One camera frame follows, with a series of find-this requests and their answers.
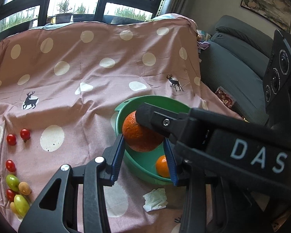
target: green bowl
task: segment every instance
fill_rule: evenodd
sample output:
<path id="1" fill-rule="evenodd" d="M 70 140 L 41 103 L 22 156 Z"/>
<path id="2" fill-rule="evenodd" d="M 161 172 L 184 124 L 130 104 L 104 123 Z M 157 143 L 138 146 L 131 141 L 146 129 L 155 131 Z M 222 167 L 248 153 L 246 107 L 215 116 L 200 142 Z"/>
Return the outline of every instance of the green bowl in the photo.
<path id="1" fill-rule="evenodd" d="M 149 103 L 176 113 L 188 113 L 190 110 L 187 105 L 164 96 L 146 95 L 128 99 L 115 109 L 119 112 L 115 123 L 116 135 L 122 133 L 125 118 L 142 103 Z M 172 183 L 171 179 L 159 176 L 155 168 L 157 159 L 162 155 L 164 155 L 163 143 L 151 152 L 136 152 L 126 144 L 123 159 L 129 170 L 140 179 L 152 184 L 168 185 Z"/>

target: small orange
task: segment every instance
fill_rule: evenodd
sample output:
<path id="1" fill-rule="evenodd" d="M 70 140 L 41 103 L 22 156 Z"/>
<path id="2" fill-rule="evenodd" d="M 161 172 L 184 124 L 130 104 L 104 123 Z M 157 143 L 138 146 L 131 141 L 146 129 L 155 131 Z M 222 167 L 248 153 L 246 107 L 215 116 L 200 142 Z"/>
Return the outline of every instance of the small orange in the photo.
<path id="1" fill-rule="evenodd" d="M 164 178 L 170 178 L 169 169 L 167 165 L 166 156 L 160 156 L 155 163 L 156 171 Z"/>
<path id="2" fill-rule="evenodd" d="M 164 137 L 136 121 L 136 111 L 130 113 L 124 120 L 122 133 L 126 143 L 136 152 L 150 152 L 158 147 Z"/>

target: landscape painting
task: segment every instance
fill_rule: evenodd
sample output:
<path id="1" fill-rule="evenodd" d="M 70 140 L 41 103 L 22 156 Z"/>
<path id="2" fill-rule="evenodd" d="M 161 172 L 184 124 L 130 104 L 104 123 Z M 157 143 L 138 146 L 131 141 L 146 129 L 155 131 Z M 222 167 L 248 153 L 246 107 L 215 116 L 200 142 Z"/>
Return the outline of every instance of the landscape painting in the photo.
<path id="1" fill-rule="evenodd" d="M 291 3 L 289 0 L 242 0 L 241 6 L 261 15 L 284 31 L 290 32 Z"/>

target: sofa cushion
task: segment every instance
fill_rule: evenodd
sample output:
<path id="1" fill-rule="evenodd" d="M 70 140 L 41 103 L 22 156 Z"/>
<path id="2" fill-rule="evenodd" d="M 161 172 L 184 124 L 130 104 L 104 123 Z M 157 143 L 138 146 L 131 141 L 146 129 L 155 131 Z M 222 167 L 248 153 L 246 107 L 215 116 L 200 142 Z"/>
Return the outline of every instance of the sofa cushion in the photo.
<path id="1" fill-rule="evenodd" d="M 217 32 L 212 36 L 211 41 L 229 50 L 263 79 L 269 61 L 264 54 L 246 42 L 225 33 Z"/>
<path id="2" fill-rule="evenodd" d="M 217 32 L 227 33 L 239 38 L 270 58 L 273 40 L 268 35 L 249 24 L 231 16 L 223 16 L 217 22 Z"/>
<path id="3" fill-rule="evenodd" d="M 225 88 L 236 100 L 233 110 L 246 117 L 249 122 L 265 125 L 262 80 L 245 63 L 227 49 L 211 42 L 200 54 L 201 80 L 213 92 L 219 86 Z"/>

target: cherry tomato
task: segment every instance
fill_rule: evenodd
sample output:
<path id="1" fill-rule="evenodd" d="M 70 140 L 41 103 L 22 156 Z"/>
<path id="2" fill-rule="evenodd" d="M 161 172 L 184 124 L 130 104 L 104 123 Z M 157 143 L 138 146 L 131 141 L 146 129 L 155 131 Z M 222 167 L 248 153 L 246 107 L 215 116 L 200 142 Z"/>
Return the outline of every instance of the cherry tomato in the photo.
<path id="1" fill-rule="evenodd" d="M 6 141 L 8 145 L 16 145 L 16 136 L 14 134 L 8 134 L 6 136 Z"/>
<path id="2" fill-rule="evenodd" d="M 30 139 L 30 131 L 28 129 L 22 129 L 20 131 L 20 137 L 26 142 L 28 139 Z"/>
<path id="3" fill-rule="evenodd" d="M 16 195 L 16 192 L 14 192 L 12 189 L 7 189 L 6 190 L 6 196 L 8 198 L 9 201 L 14 201 L 14 197 Z"/>
<path id="4" fill-rule="evenodd" d="M 16 167 L 15 164 L 12 160 L 8 159 L 5 162 L 5 167 L 8 169 L 9 172 L 15 172 L 16 171 Z"/>

